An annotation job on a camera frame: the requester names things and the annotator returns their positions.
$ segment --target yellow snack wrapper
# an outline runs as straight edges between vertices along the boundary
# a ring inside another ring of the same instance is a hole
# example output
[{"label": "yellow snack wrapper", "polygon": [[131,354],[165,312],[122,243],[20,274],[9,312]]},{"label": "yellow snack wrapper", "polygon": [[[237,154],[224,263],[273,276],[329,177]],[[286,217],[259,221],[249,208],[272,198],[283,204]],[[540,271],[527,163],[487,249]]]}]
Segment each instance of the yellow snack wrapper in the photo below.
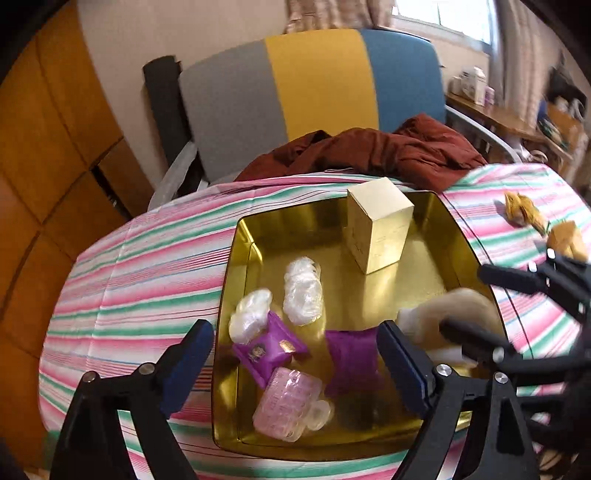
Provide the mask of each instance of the yellow snack wrapper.
[{"label": "yellow snack wrapper", "polygon": [[546,246],[561,255],[581,262],[586,262],[589,259],[581,230],[572,220],[552,227],[548,234]]},{"label": "yellow snack wrapper", "polygon": [[546,236],[548,220],[540,213],[529,197],[505,192],[505,212],[510,222],[521,226],[531,225],[542,236]]}]

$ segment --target yellow stripe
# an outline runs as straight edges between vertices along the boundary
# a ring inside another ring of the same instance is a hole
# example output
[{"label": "yellow stripe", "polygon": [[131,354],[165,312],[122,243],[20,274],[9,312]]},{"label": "yellow stripe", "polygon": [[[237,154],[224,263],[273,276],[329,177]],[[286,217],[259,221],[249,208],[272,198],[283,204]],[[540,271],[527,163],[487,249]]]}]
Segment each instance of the yellow stripe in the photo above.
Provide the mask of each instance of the yellow stripe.
[{"label": "yellow stripe", "polygon": [[374,76],[359,32],[317,30],[265,42],[289,140],[315,130],[378,128]]}]

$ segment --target small brown box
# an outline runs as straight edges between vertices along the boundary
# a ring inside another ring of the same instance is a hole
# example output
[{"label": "small brown box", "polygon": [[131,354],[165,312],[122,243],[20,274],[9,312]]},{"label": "small brown box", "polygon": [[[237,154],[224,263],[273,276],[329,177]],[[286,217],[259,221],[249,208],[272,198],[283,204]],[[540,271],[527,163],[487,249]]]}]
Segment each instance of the small brown box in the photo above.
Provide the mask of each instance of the small brown box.
[{"label": "small brown box", "polygon": [[348,189],[345,238],[365,274],[400,260],[413,209],[406,195],[385,177]]}]

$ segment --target purple package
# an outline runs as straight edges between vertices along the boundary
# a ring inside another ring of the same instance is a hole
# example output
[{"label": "purple package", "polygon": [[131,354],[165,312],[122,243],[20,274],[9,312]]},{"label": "purple package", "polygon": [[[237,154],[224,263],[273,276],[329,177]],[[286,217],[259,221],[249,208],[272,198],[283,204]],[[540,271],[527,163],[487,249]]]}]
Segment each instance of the purple package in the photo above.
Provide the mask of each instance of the purple package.
[{"label": "purple package", "polygon": [[360,332],[327,330],[324,333],[335,366],[335,374],[324,391],[327,397],[382,387],[383,379],[378,371],[377,334],[377,327]]},{"label": "purple package", "polygon": [[234,343],[232,351],[263,390],[273,370],[291,360],[295,353],[308,353],[308,347],[291,333],[275,312],[267,314],[267,331],[246,345]]}]

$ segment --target window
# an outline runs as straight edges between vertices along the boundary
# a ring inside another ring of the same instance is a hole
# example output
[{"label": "window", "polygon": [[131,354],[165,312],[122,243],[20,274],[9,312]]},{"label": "window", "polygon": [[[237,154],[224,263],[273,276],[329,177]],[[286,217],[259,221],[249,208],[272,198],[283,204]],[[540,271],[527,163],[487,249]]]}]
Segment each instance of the window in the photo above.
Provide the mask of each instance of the window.
[{"label": "window", "polygon": [[396,0],[392,13],[491,43],[488,0]]}]

